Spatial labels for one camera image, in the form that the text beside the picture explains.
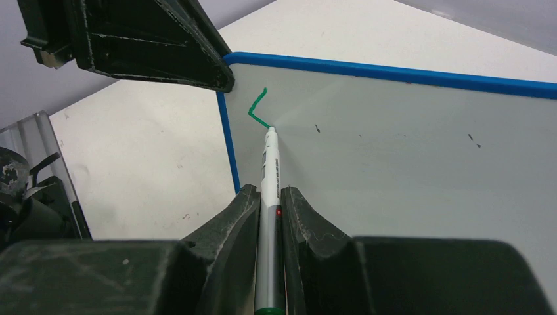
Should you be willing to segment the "blue framed whiteboard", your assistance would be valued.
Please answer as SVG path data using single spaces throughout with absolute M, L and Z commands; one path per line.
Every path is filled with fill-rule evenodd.
M 233 52 L 218 93 L 233 184 L 281 184 L 352 236 L 500 240 L 556 304 L 556 84 Z

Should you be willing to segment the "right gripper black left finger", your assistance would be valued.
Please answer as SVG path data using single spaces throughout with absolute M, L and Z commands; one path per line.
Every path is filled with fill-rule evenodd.
M 182 240 L 35 240 L 1 254 L 2 314 L 249 314 L 260 194 Z

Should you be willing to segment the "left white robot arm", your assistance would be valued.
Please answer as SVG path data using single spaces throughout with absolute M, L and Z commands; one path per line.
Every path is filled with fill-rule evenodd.
M 230 48 L 198 1 L 19 1 L 38 63 L 229 92 Z M 1 147 L 1 247 L 91 233 L 53 135 Z

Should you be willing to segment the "green capped marker pen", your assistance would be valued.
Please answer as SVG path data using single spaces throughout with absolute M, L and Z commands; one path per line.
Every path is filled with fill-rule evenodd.
M 274 127 L 268 128 L 265 135 L 261 174 L 254 313 L 286 314 L 280 153 Z

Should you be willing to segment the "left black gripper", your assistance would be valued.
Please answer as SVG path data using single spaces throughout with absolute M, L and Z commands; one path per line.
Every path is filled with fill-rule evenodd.
M 229 92 L 230 48 L 198 1 L 25 0 L 23 46 L 37 61 L 114 79 L 190 85 Z

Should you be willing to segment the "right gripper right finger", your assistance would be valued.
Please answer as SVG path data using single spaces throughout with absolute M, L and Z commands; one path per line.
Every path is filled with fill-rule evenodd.
M 282 190 L 289 314 L 552 314 L 523 256 L 495 240 L 351 237 Z

